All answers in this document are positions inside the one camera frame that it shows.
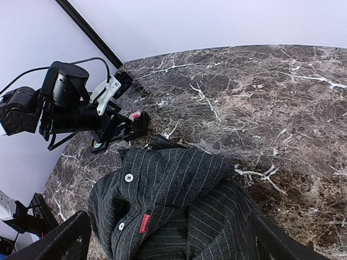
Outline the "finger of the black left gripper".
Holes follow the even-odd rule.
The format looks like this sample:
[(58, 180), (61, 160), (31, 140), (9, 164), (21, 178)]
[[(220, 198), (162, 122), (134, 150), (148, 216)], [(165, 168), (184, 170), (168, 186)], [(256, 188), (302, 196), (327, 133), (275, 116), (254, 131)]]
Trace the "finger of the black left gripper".
[(119, 113), (113, 114), (112, 120), (114, 121), (114, 123), (116, 125), (122, 125), (122, 124), (131, 125), (134, 121), (133, 119), (130, 119), (129, 117), (123, 116)]
[(122, 124), (120, 126), (117, 126), (114, 131), (114, 137), (122, 137), (124, 135), (129, 134), (130, 130), (133, 128), (134, 123), (131, 124)]

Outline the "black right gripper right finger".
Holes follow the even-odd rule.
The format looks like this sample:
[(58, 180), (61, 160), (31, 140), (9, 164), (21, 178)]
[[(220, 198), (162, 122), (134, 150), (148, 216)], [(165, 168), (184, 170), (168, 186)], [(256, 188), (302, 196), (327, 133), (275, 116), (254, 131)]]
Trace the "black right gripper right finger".
[(290, 237), (264, 216), (250, 216), (246, 227), (250, 259), (327, 259)]

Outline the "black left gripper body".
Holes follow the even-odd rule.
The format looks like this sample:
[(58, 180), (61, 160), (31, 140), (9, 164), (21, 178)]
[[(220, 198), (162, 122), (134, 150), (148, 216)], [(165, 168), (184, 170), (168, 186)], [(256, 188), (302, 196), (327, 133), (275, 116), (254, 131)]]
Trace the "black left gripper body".
[(94, 140), (96, 142), (110, 141), (117, 131), (119, 126), (119, 114), (118, 113), (106, 113), (104, 114), (98, 126), (94, 130)]

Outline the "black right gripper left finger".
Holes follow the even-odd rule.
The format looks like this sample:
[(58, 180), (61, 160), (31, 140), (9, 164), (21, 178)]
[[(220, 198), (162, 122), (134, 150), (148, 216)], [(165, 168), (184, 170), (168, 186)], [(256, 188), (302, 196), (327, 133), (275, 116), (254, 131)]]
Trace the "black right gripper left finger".
[(89, 215), (79, 211), (42, 239), (5, 259), (87, 259), (91, 231)]

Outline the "pink white beaded brooch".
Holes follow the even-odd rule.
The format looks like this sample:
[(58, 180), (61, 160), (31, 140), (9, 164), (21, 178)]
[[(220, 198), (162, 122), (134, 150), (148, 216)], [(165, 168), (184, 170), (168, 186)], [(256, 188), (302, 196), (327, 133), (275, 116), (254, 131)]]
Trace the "pink white beaded brooch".
[(128, 118), (129, 118), (132, 122), (134, 122), (134, 121), (138, 120), (138, 119), (140, 118), (140, 116), (141, 116), (141, 111), (138, 110), (138, 111), (132, 113)]

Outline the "orange green round brooch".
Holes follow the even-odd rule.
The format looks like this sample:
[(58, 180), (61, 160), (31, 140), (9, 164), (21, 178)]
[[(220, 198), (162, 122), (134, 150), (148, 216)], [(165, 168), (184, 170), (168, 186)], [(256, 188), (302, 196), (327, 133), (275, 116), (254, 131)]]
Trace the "orange green round brooch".
[(105, 142), (103, 142), (103, 143), (94, 142), (92, 146), (93, 146), (94, 150), (100, 150), (106, 146), (106, 143)]

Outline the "black pinstriped garment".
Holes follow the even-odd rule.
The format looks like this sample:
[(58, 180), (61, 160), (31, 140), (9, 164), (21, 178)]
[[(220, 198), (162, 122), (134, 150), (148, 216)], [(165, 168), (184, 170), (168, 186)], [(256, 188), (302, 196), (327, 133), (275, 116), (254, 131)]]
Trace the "black pinstriped garment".
[(250, 259), (246, 225), (259, 208), (232, 181), (230, 157), (160, 137), (119, 155), (121, 168), (99, 179), (88, 201), (109, 259)]

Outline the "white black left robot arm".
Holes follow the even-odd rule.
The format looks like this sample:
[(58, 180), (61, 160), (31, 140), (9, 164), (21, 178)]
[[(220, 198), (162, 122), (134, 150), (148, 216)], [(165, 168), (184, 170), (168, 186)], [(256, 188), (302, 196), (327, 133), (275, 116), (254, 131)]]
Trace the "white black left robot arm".
[(51, 151), (79, 132), (91, 131), (97, 146), (110, 141), (138, 120), (141, 112), (123, 116), (111, 100), (132, 84), (127, 73), (112, 76), (92, 93), (86, 89), (89, 73), (78, 62), (55, 61), (45, 68), (42, 87), (1, 91), (1, 135), (38, 131)]

